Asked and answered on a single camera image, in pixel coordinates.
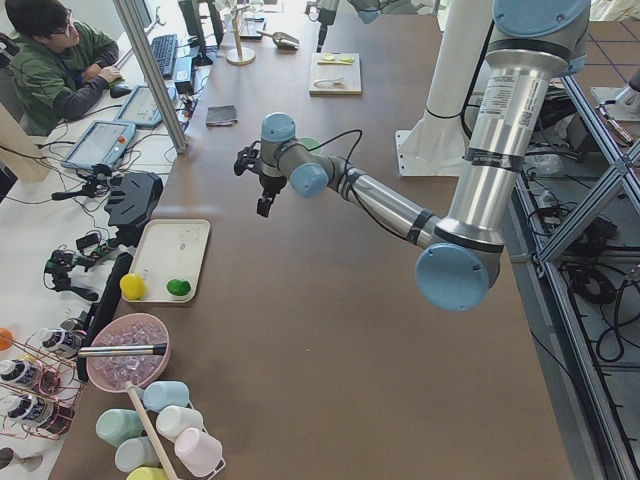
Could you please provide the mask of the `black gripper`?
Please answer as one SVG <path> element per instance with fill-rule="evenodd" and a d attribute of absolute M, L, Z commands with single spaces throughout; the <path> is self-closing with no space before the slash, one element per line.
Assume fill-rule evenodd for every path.
<path fill-rule="evenodd" d="M 274 198 L 281 193 L 287 184 L 285 176 L 271 177 L 260 175 L 259 181 L 263 187 L 262 196 L 257 201 L 256 212 L 262 217 L 268 217 Z"/>
<path fill-rule="evenodd" d="M 328 26 L 333 25 L 337 15 L 340 0 L 318 0 L 318 21 L 320 22 L 316 51 L 321 52 L 328 33 Z"/>

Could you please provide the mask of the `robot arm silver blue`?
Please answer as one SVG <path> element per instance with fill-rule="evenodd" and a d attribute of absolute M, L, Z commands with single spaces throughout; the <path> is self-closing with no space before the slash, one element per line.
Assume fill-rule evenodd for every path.
<path fill-rule="evenodd" d="M 586 1 L 450 4 L 424 115 L 396 141 L 398 161 L 412 175 L 456 179 L 445 216 L 347 159 L 308 150 L 284 113 L 262 122 L 258 213 L 267 216 L 286 186 L 306 198 L 332 189 L 422 248 L 415 277 L 430 303 L 475 307 L 499 275 L 500 225 L 549 84 L 583 66 L 589 14 Z"/>
<path fill-rule="evenodd" d="M 381 12 L 394 4 L 394 1 L 379 0 L 349 0 L 348 3 L 354 8 L 358 17 L 365 23 L 369 24 L 374 21 Z M 318 13 L 317 21 L 320 23 L 316 52 L 321 53 L 329 27 L 335 22 L 339 0 L 320 0 L 316 3 Z"/>

